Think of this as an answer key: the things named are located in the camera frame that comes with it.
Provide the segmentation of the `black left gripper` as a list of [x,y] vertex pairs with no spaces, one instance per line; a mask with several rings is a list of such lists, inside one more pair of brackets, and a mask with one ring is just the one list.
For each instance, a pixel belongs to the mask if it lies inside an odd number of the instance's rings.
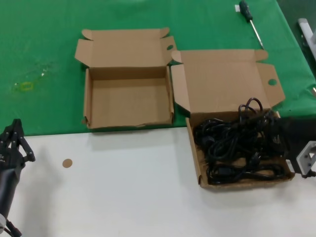
[[[8,147],[12,142],[14,142],[16,148]],[[24,157],[19,151],[19,146],[26,153]],[[0,135],[0,172],[3,173],[10,169],[23,169],[25,162],[34,162],[35,160],[34,152],[24,137],[21,120],[19,118],[14,119],[12,124],[6,126]]]

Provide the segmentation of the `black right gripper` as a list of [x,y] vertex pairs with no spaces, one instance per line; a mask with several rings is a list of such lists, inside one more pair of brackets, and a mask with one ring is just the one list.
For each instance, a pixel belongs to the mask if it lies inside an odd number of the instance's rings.
[[273,125],[273,132],[278,134],[285,144],[286,158],[296,159],[310,141],[316,140],[316,118],[278,118]]

